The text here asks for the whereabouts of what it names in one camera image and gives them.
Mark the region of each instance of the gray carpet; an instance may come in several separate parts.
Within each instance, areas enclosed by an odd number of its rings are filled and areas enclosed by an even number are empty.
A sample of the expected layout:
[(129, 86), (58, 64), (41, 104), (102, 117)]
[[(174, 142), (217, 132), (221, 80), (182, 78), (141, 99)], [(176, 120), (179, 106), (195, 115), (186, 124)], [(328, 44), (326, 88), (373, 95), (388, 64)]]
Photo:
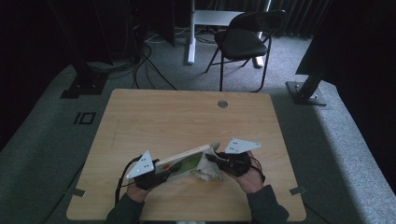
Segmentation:
[[(274, 39), (262, 90), (272, 96), (297, 182), (307, 190), (303, 223), (394, 223), (395, 195), (336, 88), (320, 83), (328, 102), (325, 107), (295, 105), (291, 100), (285, 82), (306, 79), (294, 73), (309, 43), (298, 37)], [(193, 65), (186, 63), (185, 37), (179, 37), (174, 47), (163, 42), (148, 44), (152, 48), (149, 59), (178, 90), (219, 89), (219, 66), (203, 73), (215, 50), (213, 44), (197, 42)], [(237, 65), (226, 65), (224, 90), (257, 89), (262, 70), (251, 63), (245, 68)], [(69, 66), (51, 82), (1, 152), (0, 223), (103, 223), (68, 220), (68, 189), (78, 182), (111, 92), (132, 88), (134, 77), (132, 71), (113, 73), (101, 95), (60, 99), (75, 75)], [(148, 63), (139, 68), (136, 80), (140, 89), (172, 89)], [(78, 113), (95, 113), (93, 123), (76, 123)]]

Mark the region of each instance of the black folding chair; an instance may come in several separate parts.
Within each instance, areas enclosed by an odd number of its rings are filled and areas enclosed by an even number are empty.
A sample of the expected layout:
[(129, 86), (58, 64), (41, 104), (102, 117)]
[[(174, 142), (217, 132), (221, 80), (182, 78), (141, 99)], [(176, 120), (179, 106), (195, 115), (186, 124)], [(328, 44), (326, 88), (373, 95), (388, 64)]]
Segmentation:
[[(225, 31), (215, 33), (215, 41), (218, 48), (205, 72), (207, 73), (211, 65), (220, 64), (220, 91), (222, 91), (223, 67), (225, 63), (246, 60), (241, 65), (243, 67), (250, 59), (266, 55), (262, 71), (262, 84), (255, 91), (262, 89), (270, 56), (272, 35), (277, 29), (282, 27), (285, 19), (286, 12), (283, 10), (245, 12), (234, 17)], [(262, 40), (258, 37), (258, 32), (262, 32)], [(221, 51), (221, 62), (213, 63), (219, 50)]]

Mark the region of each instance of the chair leg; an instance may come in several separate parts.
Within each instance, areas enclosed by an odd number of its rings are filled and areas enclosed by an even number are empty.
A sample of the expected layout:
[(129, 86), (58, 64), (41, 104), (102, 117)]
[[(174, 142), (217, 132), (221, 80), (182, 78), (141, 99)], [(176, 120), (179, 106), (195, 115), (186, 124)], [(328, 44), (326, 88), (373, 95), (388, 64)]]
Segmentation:
[(265, 64), (264, 64), (264, 70), (262, 71), (262, 84), (260, 85), (260, 87), (255, 90), (254, 92), (258, 92), (262, 89), (262, 87), (264, 86), (264, 80), (265, 80), (265, 75), (267, 73), (267, 65), (268, 65), (268, 59), (270, 58), (270, 50), (267, 51), (267, 54), (265, 55)]
[(219, 91), (222, 91), (223, 69), (224, 69), (224, 57), (223, 57), (222, 52), (221, 52), (220, 88), (219, 88)]
[(244, 64), (241, 65), (241, 67), (245, 67), (245, 65), (248, 63), (248, 61), (250, 61), (250, 59), (247, 59)]
[(209, 63), (209, 65), (207, 66), (207, 68), (206, 68), (206, 70), (205, 70), (205, 73), (207, 73), (207, 71), (209, 70), (210, 66), (211, 66), (212, 63), (213, 63), (213, 60), (215, 60), (216, 55), (218, 55), (218, 52), (219, 52), (219, 47), (216, 49), (215, 54), (213, 54), (212, 60), (210, 60), (210, 63)]

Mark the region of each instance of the forearm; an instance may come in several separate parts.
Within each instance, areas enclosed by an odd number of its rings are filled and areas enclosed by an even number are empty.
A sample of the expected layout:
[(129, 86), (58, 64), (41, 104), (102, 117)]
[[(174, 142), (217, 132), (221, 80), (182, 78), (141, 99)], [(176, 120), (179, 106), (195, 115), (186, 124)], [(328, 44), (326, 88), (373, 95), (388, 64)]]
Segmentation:
[(247, 201), (253, 218), (252, 223), (286, 223), (288, 220), (288, 211), (277, 203), (270, 185), (247, 194)]
[(138, 203), (124, 194), (116, 206), (108, 213), (106, 224), (138, 223), (145, 203)]

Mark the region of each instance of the chair backrest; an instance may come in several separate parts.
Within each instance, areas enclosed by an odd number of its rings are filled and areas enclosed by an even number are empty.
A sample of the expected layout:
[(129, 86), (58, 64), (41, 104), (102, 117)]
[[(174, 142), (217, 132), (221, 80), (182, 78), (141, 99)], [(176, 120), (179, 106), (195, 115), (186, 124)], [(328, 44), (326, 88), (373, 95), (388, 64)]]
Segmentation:
[(234, 17), (229, 29), (243, 29), (252, 32), (267, 32), (279, 29), (286, 19), (284, 10), (267, 12), (245, 12)]

